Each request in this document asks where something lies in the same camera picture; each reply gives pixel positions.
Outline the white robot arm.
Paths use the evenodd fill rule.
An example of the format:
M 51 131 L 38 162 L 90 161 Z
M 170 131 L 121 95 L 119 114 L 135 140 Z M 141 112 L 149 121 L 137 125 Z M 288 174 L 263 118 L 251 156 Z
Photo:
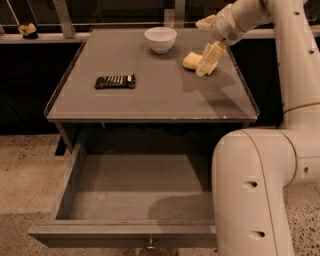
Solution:
M 197 22 L 226 45 L 274 26 L 283 121 L 225 135 L 212 160 L 218 256 L 294 256 L 283 189 L 311 183 L 320 166 L 320 52 L 307 0 L 236 0 Z

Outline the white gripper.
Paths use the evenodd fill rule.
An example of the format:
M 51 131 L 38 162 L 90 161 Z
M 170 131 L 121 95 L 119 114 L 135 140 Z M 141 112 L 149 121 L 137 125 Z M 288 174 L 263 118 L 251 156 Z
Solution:
M 210 31 L 213 25 L 213 37 L 216 42 L 208 43 L 196 69 L 199 77 L 210 75 L 226 51 L 226 45 L 231 46 L 243 38 L 244 32 L 239 28 L 232 14 L 232 5 L 228 4 L 217 15 L 209 15 L 195 23 L 203 31 Z

